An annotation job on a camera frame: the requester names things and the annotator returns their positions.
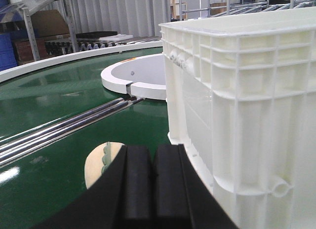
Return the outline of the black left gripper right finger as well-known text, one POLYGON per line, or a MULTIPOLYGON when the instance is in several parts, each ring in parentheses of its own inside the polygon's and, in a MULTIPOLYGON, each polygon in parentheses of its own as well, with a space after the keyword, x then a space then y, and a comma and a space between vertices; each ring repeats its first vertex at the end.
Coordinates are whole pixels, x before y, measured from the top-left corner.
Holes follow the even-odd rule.
POLYGON ((198 176, 183 145, 160 145, 154 173, 155 228, 237 228, 198 176))

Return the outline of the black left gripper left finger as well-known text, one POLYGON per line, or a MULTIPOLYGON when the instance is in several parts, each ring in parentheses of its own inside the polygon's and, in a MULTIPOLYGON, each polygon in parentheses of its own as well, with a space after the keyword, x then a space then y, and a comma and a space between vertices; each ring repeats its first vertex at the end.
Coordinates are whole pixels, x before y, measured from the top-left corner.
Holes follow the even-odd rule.
POLYGON ((151 228, 151 158, 146 146, 122 146, 102 176, 36 229, 151 228))

